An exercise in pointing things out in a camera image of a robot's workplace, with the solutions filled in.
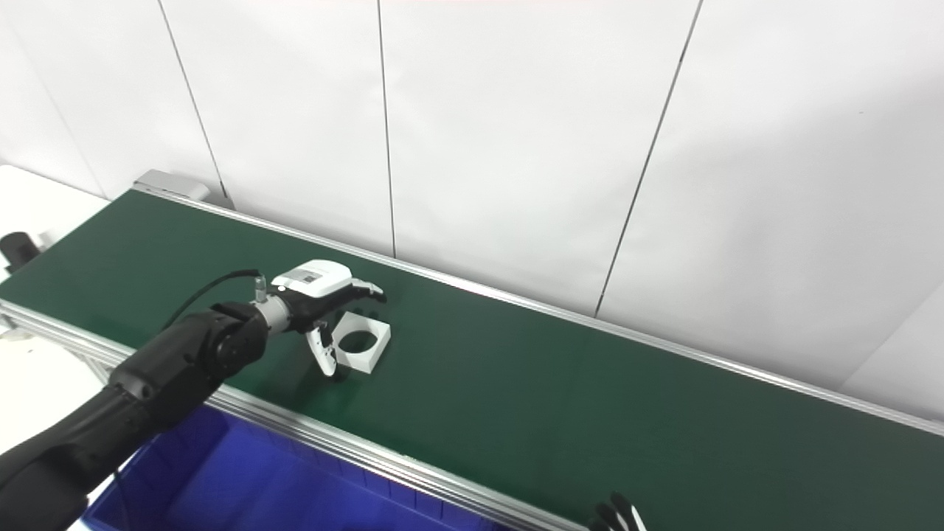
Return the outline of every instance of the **robotic arm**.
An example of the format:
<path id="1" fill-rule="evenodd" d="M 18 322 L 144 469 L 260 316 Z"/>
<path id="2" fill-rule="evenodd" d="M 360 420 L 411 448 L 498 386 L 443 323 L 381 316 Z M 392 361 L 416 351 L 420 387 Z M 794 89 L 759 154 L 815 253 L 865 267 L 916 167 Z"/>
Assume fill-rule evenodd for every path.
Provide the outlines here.
<path id="1" fill-rule="evenodd" d="M 122 362 L 105 387 L 48 430 L 0 455 L 0 527 L 59 531 L 86 496 L 149 438 L 174 427 L 223 381 L 260 359 L 266 338 L 305 334 L 319 367 L 337 367 L 321 319 L 362 298 L 386 301 L 347 267 L 314 260 L 273 281 L 251 303 L 225 302 L 171 325 Z"/>

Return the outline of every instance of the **white wall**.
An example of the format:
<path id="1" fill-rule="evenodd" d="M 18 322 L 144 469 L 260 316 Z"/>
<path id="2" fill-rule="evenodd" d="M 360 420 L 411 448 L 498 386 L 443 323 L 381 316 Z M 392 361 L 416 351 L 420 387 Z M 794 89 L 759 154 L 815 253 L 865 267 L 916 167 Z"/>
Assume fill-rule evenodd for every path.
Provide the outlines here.
<path id="1" fill-rule="evenodd" d="M 648 166 L 696 0 L 163 6 L 0 0 L 0 160 L 944 415 L 939 3 L 707 0 Z"/>
<path id="2" fill-rule="evenodd" d="M 600 316 L 839 387 L 944 279 L 942 21 L 707 2 Z"/>
<path id="3" fill-rule="evenodd" d="M 152 168 L 219 192 L 156 1 L 0 0 L 0 11 L 106 197 Z M 88 190 L 77 175 L 49 177 Z"/>
<path id="4" fill-rule="evenodd" d="M 42 79 L 0 11 L 0 161 L 102 194 Z M 11 193 L 8 182 L 0 182 Z"/>
<path id="5" fill-rule="evenodd" d="M 377 2 L 164 5 L 236 208 L 392 254 Z"/>
<path id="6" fill-rule="evenodd" d="M 398 256 L 593 312 L 697 2 L 381 2 Z"/>

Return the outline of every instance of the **circular hole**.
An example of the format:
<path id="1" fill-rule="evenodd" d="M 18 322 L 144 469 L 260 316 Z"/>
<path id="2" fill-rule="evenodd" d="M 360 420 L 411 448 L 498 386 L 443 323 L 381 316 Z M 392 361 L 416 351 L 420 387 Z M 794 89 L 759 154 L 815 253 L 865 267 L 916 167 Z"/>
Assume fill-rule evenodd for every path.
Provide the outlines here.
<path id="1" fill-rule="evenodd" d="M 358 330 L 342 337 L 341 341 L 338 342 L 338 347 L 342 351 L 356 354 L 373 347 L 374 343 L 377 343 L 375 335 L 366 330 Z"/>

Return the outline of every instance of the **metal frame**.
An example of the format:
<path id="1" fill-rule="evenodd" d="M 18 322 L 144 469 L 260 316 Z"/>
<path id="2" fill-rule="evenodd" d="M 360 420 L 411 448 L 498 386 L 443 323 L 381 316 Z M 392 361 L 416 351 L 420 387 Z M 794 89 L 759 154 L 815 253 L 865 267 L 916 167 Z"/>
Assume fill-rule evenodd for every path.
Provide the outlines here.
<path id="1" fill-rule="evenodd" d="M 287 234 L 328 248 L 334 248 L 385 266 L 394 267 L 414 275 L 445 283 L 482 297 L 502 300 L 549 316 L 575 322 L 607 334 L 614 334 L 632 341 L 650 345 L 663 351 L 679 354 L 767 384 L 783 387 L 826 402 L 836 403 L 849 407 L 850 409 L 868 413 L 882 419 L 892 420 L 912 428 L 944 437 L 944 425 L 930 420 L 920 419 L 880 405 L 860 401 L 821 387 L 808 385 L 790 378 L 784 378 L 783 376 L 771 372 L 752 368 L 706 352 L 690 349 L 683 345 L 629 330 L 596 318 L 548 306 L 535 300 L 526 299 L 445 273 L 408 264 L 388 256 L 314 236 L 303 231 L 296 231 L 209 203 L 188 199 L 186 197 L 163 194 L 159 191 L 143 188 L 138 185 L 135 186 L 135 189 L 198 210 L 228 217 L 270 231 Z M 105 337 L 91 334 L 88 331 L 79 329 L 68 323 L 4 300 L 0 300 L 0 315 L 7 316 L 15 326 L 22 327 L 35 335 L 59 343 L 65 349 L 73 351 L 77 355 L 85 358 L 90 368 L 93 369 L 99 378 L 107 378 L 106 368 L 118 365 L 122 360 L 133 353 L 133 349 L 125 345 L 115 343 Z M 255 422 L 303 444 L 308 444 L 370 471 L 426 492 L 429 495 L 472 510 L 495 522 L 525 531 L 537 531 L 539 529 L 578 531 L 583 529 L 582 525 L 577 525 L 574 522 L 548 513 L 543 509 L 525 504 L 490 488 L 467 481 L 447 471 L 442 471 L 413 460 L 406 455 L 397 454 L 378 444 L 356 437 L 329 424 L 325 424 L 324 422 L 319 422 L 267 403 L 243 391 L 229 387 L 228 385 L 221 387 L 220 390 L 208 400 L 208 403 L 236 417 Z"/>

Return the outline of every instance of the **white square block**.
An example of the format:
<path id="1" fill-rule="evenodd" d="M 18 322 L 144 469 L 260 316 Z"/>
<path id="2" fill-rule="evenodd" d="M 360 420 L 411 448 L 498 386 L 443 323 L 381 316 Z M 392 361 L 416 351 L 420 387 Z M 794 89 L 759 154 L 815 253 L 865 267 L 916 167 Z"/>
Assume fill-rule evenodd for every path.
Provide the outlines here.
<path id="1" fill-rule="evenodd" d="M 377 338 L 377 342 L 366 351 L 347 352 L 341 348 L 341 340 L 352 332 L 369 332 Z M 370 374 L 377 360 L 380 359 L 384 347 L 387 346 L 387 342 L 390 341 L 390 325 L 369 317 L 345 312 L 338 321 L 338 326 L 334 327 L 331 337 L 334 339 L 334 352 L 339 364 Z"/>

